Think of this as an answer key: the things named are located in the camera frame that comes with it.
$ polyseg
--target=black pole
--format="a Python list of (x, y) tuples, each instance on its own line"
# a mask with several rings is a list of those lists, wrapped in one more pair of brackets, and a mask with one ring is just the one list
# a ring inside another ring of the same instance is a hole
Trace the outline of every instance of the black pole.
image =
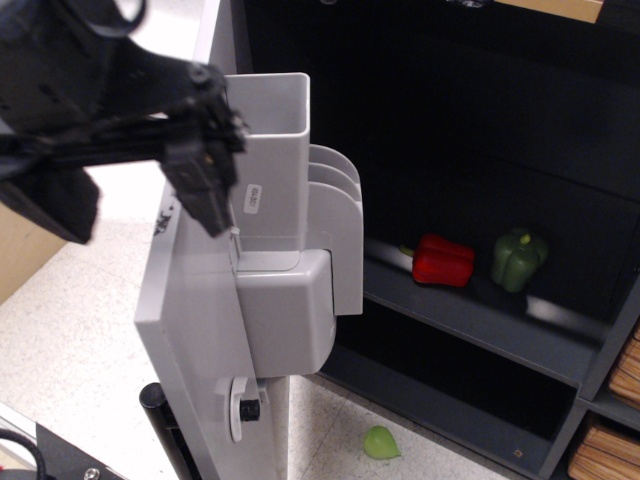
[(140, 392), (140, 404), (160, 439), (179, 480), (202, 480), (184, 440), (167, 397), (159, 383), (150, 383)]

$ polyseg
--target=red bell pepper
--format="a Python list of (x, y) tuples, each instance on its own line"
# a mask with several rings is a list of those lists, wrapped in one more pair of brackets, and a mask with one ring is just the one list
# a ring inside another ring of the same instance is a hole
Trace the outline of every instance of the red bell pepper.
[(473, 273), (475, 256), (470, 247), (427, 233), (413, 254), (413, 279), (418, 283), (464, 287)]

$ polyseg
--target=green pear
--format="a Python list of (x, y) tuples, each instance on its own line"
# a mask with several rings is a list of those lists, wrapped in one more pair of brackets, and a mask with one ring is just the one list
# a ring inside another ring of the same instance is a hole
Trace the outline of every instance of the green pear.
[(364, 451), (376, 460), (386, 460), (401, 455), (391, 432), (381, 426), (369, 429), (364, 437)]

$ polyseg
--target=black knob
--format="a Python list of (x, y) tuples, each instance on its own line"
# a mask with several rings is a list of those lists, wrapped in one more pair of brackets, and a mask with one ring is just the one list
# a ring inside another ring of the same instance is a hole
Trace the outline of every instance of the black knob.
[(240, 400), (240, 420), (243, 422), (260, 420), (260, 400)]

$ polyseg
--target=paper label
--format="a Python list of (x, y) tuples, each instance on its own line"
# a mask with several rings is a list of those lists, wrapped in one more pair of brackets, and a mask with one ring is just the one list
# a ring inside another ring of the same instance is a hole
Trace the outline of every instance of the paper label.
[(247, 185), (247, 193), (244, 196), (244, 213), (255, 215), (260, 210), (260, 198), (262, 197), (262, 185)]

